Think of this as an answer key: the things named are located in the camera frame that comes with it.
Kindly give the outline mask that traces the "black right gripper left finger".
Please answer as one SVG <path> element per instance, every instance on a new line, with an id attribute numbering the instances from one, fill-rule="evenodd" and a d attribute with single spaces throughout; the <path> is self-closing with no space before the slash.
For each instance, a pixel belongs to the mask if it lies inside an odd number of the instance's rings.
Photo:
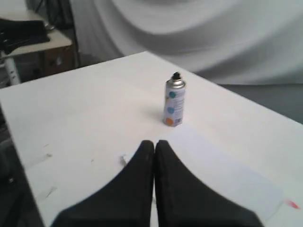
<path id="1" fill-rule="evenodd" d="M 143 140 L 123 170 L 102 189 L 61 211 L 54 227 L 148 227 L 154 144 Z"/>

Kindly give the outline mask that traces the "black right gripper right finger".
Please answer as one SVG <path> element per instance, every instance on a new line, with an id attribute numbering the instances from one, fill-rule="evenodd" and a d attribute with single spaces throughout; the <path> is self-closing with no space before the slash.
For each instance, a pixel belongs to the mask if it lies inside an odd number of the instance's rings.
<path id="1" fill-rule="evenodd" d="M 166 140 L 155 148 L 155 195 L 160 227 L 261 227 L 257 215 L 213 191 Z"/>

